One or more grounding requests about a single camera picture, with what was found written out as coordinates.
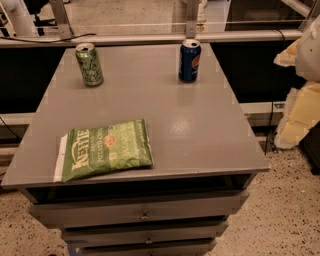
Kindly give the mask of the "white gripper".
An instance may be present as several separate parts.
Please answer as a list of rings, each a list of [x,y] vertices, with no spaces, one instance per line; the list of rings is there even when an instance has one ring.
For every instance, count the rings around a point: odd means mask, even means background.
[[[275,146],[291,149],[320,121],[320,15],[300,40],[276,55],[274,63],[282,67],[296,64],[296,74],[308,80],[301,89],[289,91],[276,129]]]

